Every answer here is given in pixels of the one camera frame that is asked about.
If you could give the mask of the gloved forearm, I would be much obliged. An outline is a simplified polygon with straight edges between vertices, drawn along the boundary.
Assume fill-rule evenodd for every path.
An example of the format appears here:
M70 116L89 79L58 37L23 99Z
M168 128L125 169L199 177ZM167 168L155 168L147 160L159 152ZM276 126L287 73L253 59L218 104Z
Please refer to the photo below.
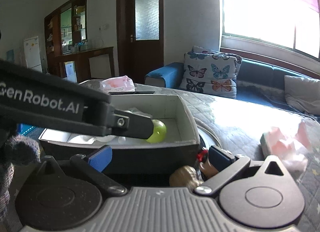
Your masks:
M14 166L27 166L39 162L39 143L18 134L15 122L1 119L1 221L4 221L7 215Z

